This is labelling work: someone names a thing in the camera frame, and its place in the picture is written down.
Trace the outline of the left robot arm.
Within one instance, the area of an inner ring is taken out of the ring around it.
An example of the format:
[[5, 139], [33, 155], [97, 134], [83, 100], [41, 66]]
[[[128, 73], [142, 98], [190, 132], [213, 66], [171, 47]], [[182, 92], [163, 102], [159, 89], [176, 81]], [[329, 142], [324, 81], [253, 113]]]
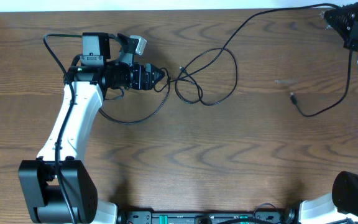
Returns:
[[165, 72], [135, 62], [146, 40], [138, 35], [85, 32], [83, 51], [63, 69], [62, 107], [37, 157], [21, 162], [19, 182], [34, 223], [117, 223], [117, 205], [98, 197], [85, 168], [94, 119], [109, 89], [152, 90]]

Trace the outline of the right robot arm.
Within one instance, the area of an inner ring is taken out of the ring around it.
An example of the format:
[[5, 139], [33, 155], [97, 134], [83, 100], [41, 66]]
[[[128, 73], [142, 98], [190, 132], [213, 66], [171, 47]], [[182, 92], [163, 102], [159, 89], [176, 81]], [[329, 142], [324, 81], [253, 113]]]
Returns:
[[[324, 20], [341, 36], [344, 48], [358, 52], [358, 2], [330, 9]], [[332, 191], [314, 200], [300, 203], [297, 223], [357, 223], [358, 174], [340, 172]]]

